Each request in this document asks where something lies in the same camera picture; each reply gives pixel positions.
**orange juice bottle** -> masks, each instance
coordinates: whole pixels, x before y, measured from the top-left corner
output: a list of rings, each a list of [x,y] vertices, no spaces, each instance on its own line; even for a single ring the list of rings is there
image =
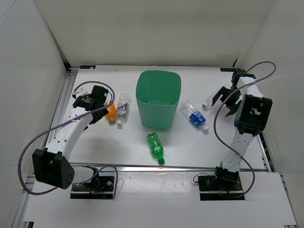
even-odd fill
[[[105,102],[104,105],[107,106],[109,104],[110,104],[110,102],[107,101],[107,102]],[[116,118],[115,118],[116,109],[115,109],[114,103],[111,104],[111,106],[108,107],[107,109],[108,109],[109,113],[106,115],[106,118],[108,119],[109,124],[114,124],[116,122]]]

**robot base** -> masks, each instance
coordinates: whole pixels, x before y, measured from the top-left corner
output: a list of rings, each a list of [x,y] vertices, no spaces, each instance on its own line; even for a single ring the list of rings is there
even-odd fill
[[[99,200],[112,199],[114,193],[113,191],[114,191],[115,177],[99,176],[98,180],[99,181],[94,187],[94,189],[89,189],[88,187],[82,184],[79,185],[73,184],[70,198],[71,199],[99,199]]]
[[[241,180],[238,177],[231,186],[220,186],[215,176],[199,176],[199,196],[201,201],[209,200],[245,200],[245,197],[235,198],[236,195],[243,193]]]

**green bottle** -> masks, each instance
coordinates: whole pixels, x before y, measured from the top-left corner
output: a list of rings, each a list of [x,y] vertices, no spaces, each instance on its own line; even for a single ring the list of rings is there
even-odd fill
[[[153,132],[152,134],[147,135],[147,140],[152,154],[158,159],[158,163],[160,165],[164,164],[165,160],[163,158],[163,147],[157,133]]]

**green bin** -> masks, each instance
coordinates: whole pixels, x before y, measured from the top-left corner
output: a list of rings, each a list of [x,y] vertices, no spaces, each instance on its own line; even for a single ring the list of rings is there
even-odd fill
[[[181,95],[181,77],[169,71],[147,70],[136,86],[136,100],[142,124],[150,128],[172,126]]]

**white wall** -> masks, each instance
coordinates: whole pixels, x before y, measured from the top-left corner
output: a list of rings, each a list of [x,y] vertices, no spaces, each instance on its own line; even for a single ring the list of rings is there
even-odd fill
[[[259,85],[273,107],[264,131],[276,171],[283,173],[294,213],[304,227],[304,1],[277,0],[243,68],[270,60],[277,72]],[[272,66],[252,73],[265,76]]]
[[[35,0],[72,66],[243,59],[274,0]]]
[[[50,126],[67,73],[32,0],[0,1],[0,227],[11,227],[21,185],[23,147]],[[38,141],[35,147],[42,145]],[[31,154],[23,174],[32,172]]]

